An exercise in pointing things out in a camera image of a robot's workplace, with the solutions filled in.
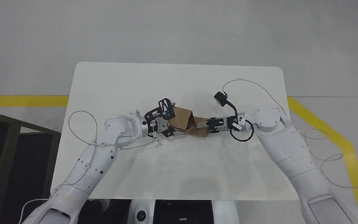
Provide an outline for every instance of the yellow floor line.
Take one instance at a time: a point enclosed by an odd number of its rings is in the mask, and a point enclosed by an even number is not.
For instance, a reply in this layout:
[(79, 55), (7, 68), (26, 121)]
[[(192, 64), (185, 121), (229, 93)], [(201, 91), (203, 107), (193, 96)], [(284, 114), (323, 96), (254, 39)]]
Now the yellow floor line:
[[(69, 96), (0, 96), (0, 106), (67, 106)], [(336, 146), (342, 150), (348, 176), (353, 186), (358, 186), (358, 160), (353, 144), (336, 130), (307, 110), (293, 97), (288, 97), (290, 110), (295, 112), (311, 126), (325, 130)], [(358, 204), (358, 189), (354, 189), (354, 196)]]
[(68, 96), (0, 96), (0, 106), (67, 106)]
[[(328, 133), (329, 140), (331, 140), (331, 142), (333, 142), (342, 150), (343, 159), (347, 167), (347, 172), (351, 180), (351, 185), (358, 186), (358, 160), (354, 151), (353, 144), (348, 139), (340, 135), (336, 130), (331, 128), (326, 122), (322, 121), (311, 111), (307, 110), (293, 97), (288, 97), (288, 102), (291, 111), (296, 113), (314, 128), (324, 130)], [(356, 199), (356, 203), (358, 204), (358, 189), (353, 189), (353, 193)]]

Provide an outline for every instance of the cable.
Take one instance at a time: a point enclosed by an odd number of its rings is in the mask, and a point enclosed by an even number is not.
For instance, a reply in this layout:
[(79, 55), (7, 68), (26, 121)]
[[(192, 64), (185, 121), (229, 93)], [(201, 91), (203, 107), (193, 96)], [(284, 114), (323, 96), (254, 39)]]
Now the cable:
[(146, 143), (146, 144), (141, 144), (140, 146), (134, 146), (134, 147), (130, 147), (130, 148), (121, 148), (121, 150), (130, 150), (131, 148), (138, 148), (141, 146), (147, 146), (149, 144), (152, 144), (154, 141), (156, 141), (157, 137), (154, 137), (150, 142)]
[(30, 202), (34, 202), (34, 201), (37, 201), (37, 200), (48, 200), (48, 199), (40, 198), (40, 199), (34, 199), (34, 200), (30, 200), (30, 201), (26, 202), (26, 203), (22, 206), (21, 215), (20, 215), (20, 220), (19, 220), (18, 224), (21, 224), (22, 216), (23, 216), (23, 210), (25, 209), (25, 206), (27, 206), (27, 204), (29, 204)]
[[(309, 136), (306, 135), (306, 132), (309, 131), (309, 130), (317, 130), (317, 131), (319, 131), (319, 132), (324, 133), (325, 136), (322, 137), (322, 138), (309, 137)], [(306, 130), (304, 131), (304, 134), (302, 134), (302, 133), (300, 133), (300, 134), (304, 137), (304, 140), (305, 140), (307, 146), (308, 146), (307, 138), (308, 138), (308, 139), (313, 139), (313, 140), (324, 140), (324, 139), (327, 139), (328, 136), (329, 136), (328, 132), (326, 132), (326, 131), (324, 131), (324, 130), (320, 130), (320, 129), (315, 129), (315, 128), (306, 129)], [(358, 188), (358, 186), (343, 186), (343, 185), (340, 185), (340, 184), (336, 184), (336, 183), (334, 183), (332, 180), (330, 180), (330, 179), (327, 177), (327, 175), (324, 173), (324, 171), (323, 171), (323, 164), (324, 164), (325, 162), (340, 160), (341, 158), (343, 158), (343, 154), (337, 153), (337, 154), (334, 154), (334, 155), (332, 155), (332, 156), (329, 156), (327, 159), (323, 160), (323, 159), (317, 157), (315, 154), (313, 154), (312, 150), (309, 150), (309, 152), (311, 153), (311, 155), (312, 155), (314, 158), (316, 158), (317, 160), (322, 161), (321, 165), (319, 166), (319, 169), (321, 170), (321, 173), (323, 174), (323, 176), (324, 176), (331, 184), (333, 184), (334, 186), (338, 186), (338, 187), (340, 187), (340, 188), (346, 188), (346, 189), (356, 189), (356, 188)]]
[[(83, 139), (81, 139), (80, 137), (78, 137), (78, 136), (74, 133), (74, 131), (72, 130), (72, 128), (71, 128), (71, 124), (70, 124), (71, 117), (72, 117), (74, 114), (80, 113), (80, 112), (89, 114), (89, 115), (94, 119), (94, 121), (95, 121), (95, 123), (96, 123), (96, 134), (95, 134), (95, 143), (94, 143), (94, 144), (89, 143), (89, 142), (86, 142), (85, 140), (83, 140)], [(89, 168), (91, 167), (91, 165), (92, 165), (92, 160), (93, 160), (93, 157), (95, 156), (97, 146), (99, 146), (99, 145), (97, 145), (97, 134), (98, 134), (98, 124), (97, 124), (97, 120), (96, 120), (95, 116), (93, 116), (93, 114), (91, 114), (90, 112), (85, 111), (85, 110), (77, 110), (77, 111), (73, 112), (73, 113), (69, 116), (69, 118), (68, 118), (68, 128), (69, 128), (69, 130), (71, 131), (71, 133), (72, 133), (77, 139), (79, 139), (81, 142), (84, 142), (84, 143), (86, 143), (86, 144), (88, 144), (88, 145), (94, 146), (95, 149), (93, 150), (93, 154), (92, 154), (91, 160), (89, 161), (88, 164), (85, 165), (86, 170), (84, 171), (84, 173), (83, 173), (83, 175), (81, 176), (81, 178), (79, 178), (79, 180), (77, 180), (77, 181), (74, 182), (74, 183), (59, 184), (58, 186), (56, 186), (56, 187), (54, 188), (53, 193), (50, 194), (50, 198), (58, 191), (58, 189), (59, 189), (61, 186), (73, 186), (74, 184), (80, 182), (80, 181), (84, 178), (84, 176), (85, 176), (86, 173), (88, 172), (88, 169), (89, 169)]]
[(277, 102), (277, 101), (275, 100), (275, 98), (274, 98), (263, 86), (261, 86), (260, 84), (254, 82), (254, 81), (245, 80), (244, 78), (236, 78), (236, 79), (234, 79), (234, 80), (228, 81), (228, 82), (225, 83), (224, 86), (223, 86), (223, 92), (224, 92), (225, 94), (226, 94), (226, 92), (224, 91), (225, 86), (226, 86), (227, 84), (231, 83), (231, 82), (234, 82), (234, 81), (251, 82), (251, 83), (254, 83), (254, 84), (257, 85), (257, 86), (260, 86), (260, 88), (262, 88), (263, 90), (265, 90), (265, 91), (267, 92), (267, 94), (274, 100), (274, 102), (277, 103), (278, 106), (282, 109), (282, 111), (287, 115), (285, 109), (279, 104), (279, 102)]
[(253, 130), (253, 125), (252, 125), (252, 123), (251, 123), (249, 120), (245, 120), (245, 121), (251, 126), (251, 134), (250, 134), (250, 136), (249, 136), (247, 139), (241, 140), (241, 139), (236, 138), (236, 137), (234, 136), (234, 134), (233, 134), (233, 128), (230, 128), (230, 135), (231, 135), (231, 137), (233, 137), (235, 140), (237, 140), (237, 141), (239, 141), (239, 142), (247, 142), (247, 141), (249, 141), (249, 140), (252, 138), (252, 136), (253, 136), (254, 130)]

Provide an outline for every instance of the white cable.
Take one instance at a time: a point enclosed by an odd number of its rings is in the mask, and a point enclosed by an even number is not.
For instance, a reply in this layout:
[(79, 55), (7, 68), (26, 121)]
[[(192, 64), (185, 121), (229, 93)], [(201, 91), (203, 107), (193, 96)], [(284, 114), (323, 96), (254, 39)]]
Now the white cable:
[[(317, 131), (319, 131), (319, 132), (324, 133), (325, 136), (322, 137), (322, 138), (309, 137), (309, 136), (306, 135), (306, 132), (309, 131), (309, 130), (317, 130)], [(308, 139), (313, 139), (313, 140), (324, 140), (324, 139), (327, 139), (327, 138), (328, 138), (328, 135), (329, 135), (328, 132), (326, 132), (326, 131), (324, 131), (324, 130), (320, 130), (320, 129), (315, 129), (315, 128), (306, 129), (306, 130), (304, 131), (304, 134), (302, 134), (302, 133), (300, 133), (300, 134), (304, 137), (304, 140), (306, 141), (307, 146), (308, 146), (307, 138), (308, 138)], [(325, 162), (340, 160), (341, 158), (343, 158), (343, 154), (337, 153), (337, 154), (334, 154), (334, 155), (332, 155), (332, 156), (329, 156), (327, 159), (323, 160), (323, 159), (317, 157), (315, 154), (313, 154), (312, 150), (309, 150), (309, 152), (311, 153), (311, 155), (312, 155), (314, 158), (316, 158), (317, 160), (322, 161), (321, 165), (319, 166), (319, 169), (321, 170), (321, 173), (323, 174), (323, 176), (324, 176), (331, 184), (333, 184), (334, 186), (338, 186), (338, 187), (340, 187), (340, 188), (347, 188), (347, 189), (355, 189), (355, 188), (358, 188), (358, 186), (343, 186), (343, 185), (340, 185), (340, 184), (336, 184), (336, 183), (334, 183), (332, 180), (330, 180), (330, 179), (327, 177), (327, 175), (324, 173), (324, 171), (323, 171), (323, 164), (324, 164)]]
[(155, 140), (156, 140), (157, 137), (153, 137), (153, 140), (151, 140), (150, 142), (146, 143), (146, 144), (141, 144), (140, 146), (134, 146), (134, 147), (130, 147), (130, 148), (121, 148), (121, 150), (130, 150), (131, 148), (138, 148), (138, 147), (141, 147), (141, 146), (147, 146), (149, 144), (152, 144)]
[(244, 78), (236, 78), (236, 79), (234, 79), (234, 80), (230, 80), (230, 81), (228, 81), (227, 83), (225, 83), (224, 86), (223, 86), (223, 92), (224, 92), (224, 93), (225, 93), (225, 91), (224, 91), (225, 86), (226, 86), (227, 84), (231, 83), (231, 82), (234, 82), (234, 81), (251, 82), (251, 83), (254, 83), (254, 84), (257, 85), (257, 86), (260, 86), (260, 88), (262, 88), (263, 90), (265, 90), (265, 92), (267, 92), (267, 94), (274, 100), (275, 103), (278, 104), (278, 106), (282, 109), (282, 111), (287, 115), (285, 109), (279, 104), (279, 102), (277, 102), (277, 101), (275, 100), (275, 98), (274, 98), (263, 86), (261, 86), (260, 84), (254, 82), (254, 81), (246, 80), (246, 79), (244, 79)]
[(25, 206), (27, 206), (27, 204), (29, 204), (30, 202), (34, 202), (34, 201), (36, 201), (36, 200), (48, 200), (48, 199), (42, 199), (42, 198), (40, 198), (40, 199), (34, 199), (34, 200), (30, 200), (30, 201), (26, 202), (26, 203), (22, 206), (21, 215), (20, 215), (20, 220), (19, 220), (18, 224), (21, 224), (22, 216), (23, 216), (23, 210), (25, 209)]
[[(74, 133), (74, 131), (72, 130), (72, 128), (71, 128), (71, 124), (70, 124), (71, 117), (72, 117), (74, 114), (80, 113), (80, 112), (83, 112), (83, 113), (86, 113), (86, 114), (90, 115), (90, 116), (94, 119), (94, 121), (95, 121), (95, 123), (96, 123), (96, 134), (95, 134), (95, 143), (94, 143), (94, 144), (91, 144), (91, 143), (89, 143), (89, 142), (86, 142), (85, 140), (83, 140), (83, 139), (81, 139), (80, 137), (78, 137), (78, 136)], [(73, 183), (59, 184), (58, 186), (56, 186), (56, 187), (54, 188), (53, 193), (50, 194), (50, 198), (58, 191), (58, 189), (59, 189), (61, 186), (73, 186), (74, 184), (80, 182), (80, 181), (84, 178), (84, 176), (85, 176), (86, 173), (88, 172), (88, 169), (89, 169), (89, 168), (91, 167), (91, 165), (92, 165), (92, 160), (93, 160), (93, 157), (95, 156), (97, 146), (99, 146), (99, 145), (97, 145), (97, 134), (98, 134), (98, 124), (97, 124), (97, 120), (96, 120), (95, 116), (93, 116), (93, 114), (91, 114), (90, 112), (85, 111), (85, 110), (77, 110), (77, 111), (71, 113), (71, 115), (70, 115), (69, 118), (68, 118), (68, 128), (69, 128), (69, 130), (71, 131), (71, 133), (72, 133), (77, 139), (79, 139), (81, 142), (84, 142), (84, 143), (86, 143), (86, 144), (88, 144), (88, 145), (94, 146), (95, 149), (93, 150), (93, 154), (92, 154), (91, 160), (89, 161), (88, 164), (86, 164), (86, 170), (84, 171), (84, 173), (83, 173), (83, 175), (81, 176), (81, 178), (79, 178), (79, 180), (77, 180), (76, 182), (73, 182)]]

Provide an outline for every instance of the white table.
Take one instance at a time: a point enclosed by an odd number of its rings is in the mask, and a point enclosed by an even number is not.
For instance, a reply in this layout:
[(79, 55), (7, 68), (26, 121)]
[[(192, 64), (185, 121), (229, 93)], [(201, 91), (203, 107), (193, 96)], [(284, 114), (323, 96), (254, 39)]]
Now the white table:
[[(246, 78), (260, 83), (289, 111), (282, 70), (277, 67), (202, 66), (82, 62), (76, 66), (62, 130), (52, 188), (62, 183), (86, 144), (69, 131), (67, 120), (76, 110), (92, 113), (104, 131), (104, 120), (139, 109), (144, 115), (167, 97), (194, 116), (233, 115), (213, 96), (227, 81)], [(276, 106), (264, 90), (247, 82), (232, 82), (225, 91), (238, 111)], [(74, 115), (73, 129), (94, 139), (95, 125), (85, 114)], [(149, 142), (141, 139), (138, 144)], [(297, 200), (288, 179), (270, 160), (254, 136), (241, 143), (229, 133), (207, 138), (162, 137), (153, 143), (120, 151), (91, 198)]]

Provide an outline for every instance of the cardboard box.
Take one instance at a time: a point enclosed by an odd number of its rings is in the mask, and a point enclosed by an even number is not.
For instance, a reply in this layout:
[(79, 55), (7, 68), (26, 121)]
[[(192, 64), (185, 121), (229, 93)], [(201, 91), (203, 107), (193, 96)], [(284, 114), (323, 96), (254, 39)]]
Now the cardboard box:
[(197, 122), (205, 122), (208, 118), (194, 117), (191, 110), (173, 107), (175, 118), (170, 119), (168, 122), (170, 126), (184, 131), (186, 134), (191, 134), (198, 137), (208, 136), (208, 130), (206, 128), (196, 128)]

